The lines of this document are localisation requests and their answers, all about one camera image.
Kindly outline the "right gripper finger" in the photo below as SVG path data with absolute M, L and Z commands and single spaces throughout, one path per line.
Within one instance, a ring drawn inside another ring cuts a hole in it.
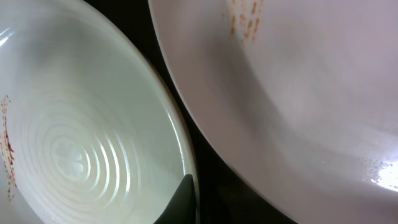
M 184 176 L 154 224 L 196 224 L 196 195 L 191 174 Z

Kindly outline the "cream white plate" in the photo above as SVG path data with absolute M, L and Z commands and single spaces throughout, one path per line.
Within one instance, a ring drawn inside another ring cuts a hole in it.
M 1 2 L 1 222 L 154 223 L 192 146 L 155 69 L 83 1 Z

